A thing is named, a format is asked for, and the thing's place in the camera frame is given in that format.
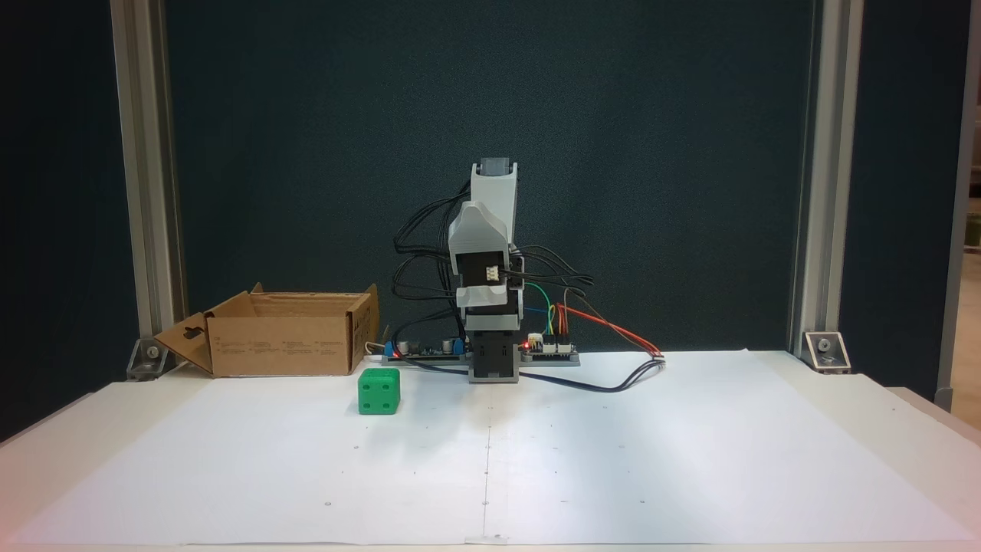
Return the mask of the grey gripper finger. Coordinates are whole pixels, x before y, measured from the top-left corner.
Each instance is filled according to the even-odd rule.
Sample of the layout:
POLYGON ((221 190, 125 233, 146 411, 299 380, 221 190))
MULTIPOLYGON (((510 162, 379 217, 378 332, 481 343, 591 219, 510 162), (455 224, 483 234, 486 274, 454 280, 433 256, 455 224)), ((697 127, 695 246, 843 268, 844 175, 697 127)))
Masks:
POLYGON ((522 310, 519 294, 506 285, 457 287, 456 304, 466 317, 518 315, 522 310))

